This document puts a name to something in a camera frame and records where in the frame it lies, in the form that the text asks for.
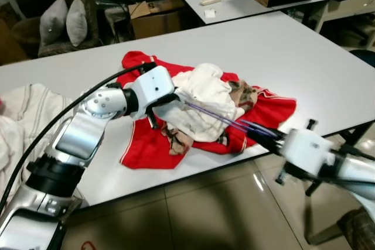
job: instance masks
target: white table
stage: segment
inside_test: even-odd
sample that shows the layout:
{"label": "white table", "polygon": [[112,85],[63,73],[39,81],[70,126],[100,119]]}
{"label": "white table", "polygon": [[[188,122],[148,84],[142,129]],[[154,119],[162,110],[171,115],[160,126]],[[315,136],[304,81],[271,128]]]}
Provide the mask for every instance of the white table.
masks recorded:
{"label": "white table", "polygon": [[[234,20],[254,16],[262,13],[281,10],[288,7],[299,6],[303,4],[311,4],[326,0],[310,0],[296,2],[286,5],[275,6],[267,8],[255,0],[221,0],[221,2],[211,4],[208,6],[201,6],[200,0],[185,0],[187,4],[194,10],[194,12],[202,19],[205,24],[219,23],[226,20]],[[204,11],[207,9],[214,9],[216,11],[215,18],[206,18]]]}
{"label": "white table", "polygon": [[[319,4],[315,6],[312,18],[317,21],[315,31],[320,32],[324,22],[355,15],[375,12],[375,0],[345,0]],[[366,49],[370,49],[375,42],[375,30],[369,36]]]}
{"label": "white table", "polygon": [[[118,71],[130,50],[182,65],[211,62],[251,85],[296,98],[296,112],[281,127],[285,132],[303,128],[309,118],[319,121],[315,131],[321,135],[375,120],[375,69],[281,12],[2,66],[0,96],[40,82],[75,98]],[[79,184],[90,205],[266,152],[258,145],[238,156],[191,149],[176,169],[131,170],[119,163],[131,124],[129,117],[110,122]]]}

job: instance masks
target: red cloth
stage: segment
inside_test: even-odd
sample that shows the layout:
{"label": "red cloth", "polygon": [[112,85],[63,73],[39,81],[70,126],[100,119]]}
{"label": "red cloth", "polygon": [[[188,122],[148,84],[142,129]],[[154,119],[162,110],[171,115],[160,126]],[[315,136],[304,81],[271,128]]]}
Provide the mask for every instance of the red cloth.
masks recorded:
{"label": "red cloth", "polygon": [[[193,69],[193,67],[165,63],[156,56],[152,56],[152,58],[158,66],[166,67],[171,77],[182,71]],[[129,68],[141,64],[143,61],[150,62],[151,56],[147,56],[142,52],[129,52],[123,58],[122,66]],[[133,71],[119,77],[117,81],[124,86],[126,83],[134,81],[138,76],[139,72]],[[237,75],[233,73],[224,73],[221,80],[239,81]],[[296,101],[290,98],[279,97],[266,89],[255,87],[259,89],[257,103],[253,109],[246,112],[240,118],[269,128],[278,128],[280,123],[286,121],[293,114]],[[162,125],[163,121],[159,119],[158,123]],[[244,132],[236,128],[229,126],[226,132],[229,136],[228,146],[216,142],[194,142],[193,147],[209,152],[225,154],[239,153],[255,144],[253,140],[246,137]],[[145,118],[134,122],[130,143],[120,162],[132,169],[173,169],[183,157],[184,155],[169,155],[169,141],[167,137],[162,136],[160,129],[152,130],[148,120]]]}

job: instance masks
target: gray cushion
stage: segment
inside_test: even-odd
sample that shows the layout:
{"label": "gray cushion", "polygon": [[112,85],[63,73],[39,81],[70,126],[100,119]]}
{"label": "gray cushion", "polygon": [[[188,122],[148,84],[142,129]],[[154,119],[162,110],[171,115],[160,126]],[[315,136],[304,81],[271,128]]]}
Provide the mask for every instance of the gray cushion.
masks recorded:
{"label": "gray cushion", "polygon": [[40,39],[42,45],[56,41],[64,32],[68,7],[65,0],[56,0],[40,18]]}
{"label": "gray cushion", "polygon": [[87,22],[84,5],[81,0],[74,0],[66,18],[66,30],[70,42],[77,47],[87,36]]}

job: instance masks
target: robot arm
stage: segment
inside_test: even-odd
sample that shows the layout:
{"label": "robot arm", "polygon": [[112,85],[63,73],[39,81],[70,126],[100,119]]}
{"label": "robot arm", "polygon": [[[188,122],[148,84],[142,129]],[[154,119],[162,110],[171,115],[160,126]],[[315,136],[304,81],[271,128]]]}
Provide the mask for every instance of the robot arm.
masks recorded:
{"label": "robot arm", "polygon": [[28,164],[30,177],[0,217],[0,249],[60,249],[63,221],[80,204],[74,190],[108,122],[124,115],[147,116],[156,127],[152,107],[176,98],[167,69],[146,65],[147,71],[124,89],[109,84],[84,99],[58,128],[45,154]]}

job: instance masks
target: white cloth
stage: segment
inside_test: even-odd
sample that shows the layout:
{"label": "white cloth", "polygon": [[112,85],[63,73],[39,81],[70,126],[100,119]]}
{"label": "white cloth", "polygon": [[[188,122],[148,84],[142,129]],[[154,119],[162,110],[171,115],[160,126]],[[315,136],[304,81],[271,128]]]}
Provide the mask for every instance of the white cloth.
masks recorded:
{"label": "white cloth", "polygon": [[[231,99],[231,87],[229,83],[221,81],[222,75],[222,70],[214,64],[200,64],[194,70],[179,73],[172,78],[175,87],[178,87],[175,93],[181,100],[199,104],[226,118],[237,119],[245,112],[236,107]],[[178,128],[198,142],[214,142],[228,127],[222,121],[179,101],[155,107],[154,112],[167,122],[168,129]]]}
{"label": "white cloth", "polygon": [[[71,101],[66,97],[51,92],[41,84],[32,84],[17,88],[1,95],[0,106],[0,194],[4,192],[9,176],[22,153],[28,148],[43,128]],[[29,172],[26,166],[30,161],[43,155],[53,133],[69,112],[42,138],[22,169],[21,180],[26,180]]]}
{"label": "white cloth", "polygon": [[[23,153],[24,130],[15,121],[0,115],[0,194],[5,190],[8,180]],[[13,197],[21,183],[19,175],[13,185],[9,198]]]}

